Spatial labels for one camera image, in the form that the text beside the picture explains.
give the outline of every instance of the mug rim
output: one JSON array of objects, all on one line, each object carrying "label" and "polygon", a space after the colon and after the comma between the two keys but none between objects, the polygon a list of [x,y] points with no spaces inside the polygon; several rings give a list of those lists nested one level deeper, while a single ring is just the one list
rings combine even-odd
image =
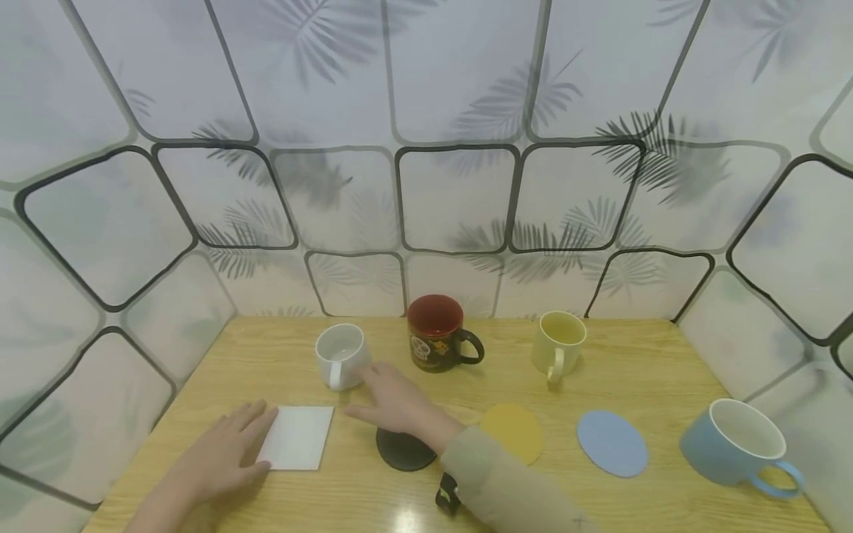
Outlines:
[{"label": "mug rim", "polygon": [[[343,359],[329,359],[329,358],[325,357],[322,353],[320,353],[320,350],[317,348],[317,345],[320,344],[320,339],[323,338],[323,335],[325,335],[326,333],[329,333],[330,331],[332,331],[336,327],[354,327],[358,331],[358,334],[362,338],[361,342],[358,343],[358,348],[356,348],[355,351],[353,351],[350,355],[344,357]],[[317,338],[314,341],[314,354],[317,357],[320,357],[325,362],[344,362],[344,361],[349,361],[351,358],[355,357],[359,352],[361,352],[363,347],[364,347],[364,331],[359,326],[356,326],[355,324],[345,322],[342,324],[335,324],[333,326],[329,326],[326,329],[322,330],[322,333],[317,335]]]},{"label": "mug rim", "polygon": [[[741,408],[746,407],[747,410],[758,414],[758,416],[763,418],[764,421],[766,421],[769,424],[769,427],[773,428],[773,432],[778,437],[779,442],[781,443],[781,451],[775,455],[760,455],[760,454],[757,454],[755,452],[751,452],[748,449],[744,449],[743,446],[737,444],[735,441],[733,441],[731,438],[729,438],[728,435],[726,435],[726,433],[722,429],[720,429],[720,426],[717,425],[717,421],[714,420],[714,411],[713,411],[714,406],[718,405],[720,403],[734,403],[734,404],[739,405]],[[743,453],[745,453],[747,455],[750,455],[752,457],[757,457],[758,459],[765,459],[766,461],[776,461],[776,460],[784,457],[785,453],[787,453],[787,451],[788,451],[788,443],[785,440],[785,436],[782,435],[782,431],[779,429],[779,427],[766,414],[764,414],[761,411],[759,411],[758,409],[752,407],[749,403],[742,402],[740,400],[735,400],[734,398],[718,398],[717,400],[714,400],[713,402],[711,402],[711,405],[708,406],[708,417],[711,419],[711,424],[714,425],[714,429],[717,430],[717,433],[719,433],[723,438],[725,438],[732,446],[735,446],[735,448],[739,449],[740,451],[742,451]]]},{"label": "mug rim", "polygon": [[[583,336],[581,337],[581,339],[578,342],[573,342],[573,343],[568,343],[568,344],[554,339],[553,337],[548,335],[548,332],[545,331],[545,328],[542,326],[542,320],[548,315],[566,315],[566,316],[571,317],[572,319],[574,319],[574,321],[576,323],[581,325],[581,329],[583,330]],[[548,311],[544,315],[540,316],[539,317],[539,331],[541,331],[542,334],[548,338],[548,340],[550,340],[554,344],[560,345],[560,346],[578,346],[578,345],[581,345],[581,344],[583,344],[584,340],[586,340],[586,336],[587,336],[586,324],[584,324],[583,321],[579,317],[573,315],[572,313],[570,313],[568,311],[560,311],[560,310]]]},{"label": "mug rim", "polygon": [[[431,333],[426,331],[427,328],[424,327],[423,323],[417,323],[421,321],[422,313],[427,313],[429,311],[429,309],[427,309],[427,306],[430,304],[446,306],[448,308],[447,310],[453,314],[453,316],[451,317],[451,322],[453,323],[453,325],[436,328],[436,331]],[[450,335],[451,333],[462,327],[462,323],[464,321],[465,310],[462,308],[459,302],[457,302],[455,299],[446,294],[424,294],[423,296],[415,298],[409,304],[409,307],[406,308],[406,322],[409,324],[409,328],[414,330],[413,333],[431,339]]]}]

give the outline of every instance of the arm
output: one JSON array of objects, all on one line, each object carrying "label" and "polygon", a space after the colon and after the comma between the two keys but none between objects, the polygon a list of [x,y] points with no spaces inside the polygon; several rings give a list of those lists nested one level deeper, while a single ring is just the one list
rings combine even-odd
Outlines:
[{"label": "arm", "polygon": [[497,533],[594,533],[593,525],[548,478],[480,429],[466,428],[445,413],[396,368],[377,363],[360,374],[376,405],[349,405],[346,413],[414,435],[432,448],[458,483],[456,495],[462,503]]},{"label": "arm", "polygon": [[247,403],[211,426],[146,496],[125,533],[177,533],[201,504],[262,479],[269,462],[243,465],[278,414],[265,407],[263,401]]}]

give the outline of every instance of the mug handle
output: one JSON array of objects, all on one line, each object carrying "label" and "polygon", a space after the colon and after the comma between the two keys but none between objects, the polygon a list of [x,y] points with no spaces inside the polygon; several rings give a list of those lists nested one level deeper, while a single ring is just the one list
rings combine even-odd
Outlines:
[{"label": "mug handle", "polygon": [[750,483],[755,485],[756,489],[759,489],[766,494],[773,496],[774,498],[793,498],[795,496],[799,496],[800,493],[803,492],[803,487],[805,486],[805,478],[803,474],[800,473],[797,468],[789,463],[788,461],[773,461],[773,466],[777,466],[787,472],[791,479],[794,480],[794,484],[797,485],[796,489],[779,489],[774,487],[771,484],[766,483],[763,479],[759,478],[757,474],[749,477]]},{"label": "mug handle", "polygon": [[343,367],[344,365],[340,361],[332,363],[332,373],[328,377],[328,387],[333,391],[337,391],[340,388],[340,373]]},{"label": "mug handle", "polygon": [[483,343],[480,342],[480,339],[477,338],[477,335],[462,328],[459,328],[456,332],[460,337],[462,337],[462,340],[466,340],[474,345],[474,349],[477,351],[476,357],[468,357],[459,354],[459,362],[464,362],[467,365],[475,365],[478,362],[483,361],[483,357],[485,357],[485,348],[483,347]]},{"label": "mug handle", "polygon": [[554,348],[554,366],[548,368],[548,382],[558,383],[563,377],[563,364],[566,362],[566,353],[562,348]]}]

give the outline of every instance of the red mug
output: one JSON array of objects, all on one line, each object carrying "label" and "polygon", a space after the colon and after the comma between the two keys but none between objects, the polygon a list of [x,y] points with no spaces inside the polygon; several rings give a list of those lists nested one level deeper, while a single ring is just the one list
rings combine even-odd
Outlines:
[{"label": "red mug", "polygon": [[[462,329],[462,307],[449,296],[427,294],[409,306],[409,350],[412,361],[427,372],[446,372],[464,363],[483,361],[485,349],[477,335]],[[462,355],[462,341],[477,351],[476,357]]]}]

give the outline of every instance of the blue mug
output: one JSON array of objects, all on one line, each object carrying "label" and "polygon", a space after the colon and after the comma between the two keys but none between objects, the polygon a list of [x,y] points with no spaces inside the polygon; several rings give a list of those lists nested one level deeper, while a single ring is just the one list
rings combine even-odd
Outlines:
[{"label": "blue mug", "polygon": [[[684,432],[681,448],[690,466],[716,484],[749,481],[776,498],[793,498],[805,485],[803,474],[782,460],[787,445],[776,424],[758,409],[731,398],[712,402]],[[787,472],[797,488],[765,483],[758,477],[765,466]]]}]

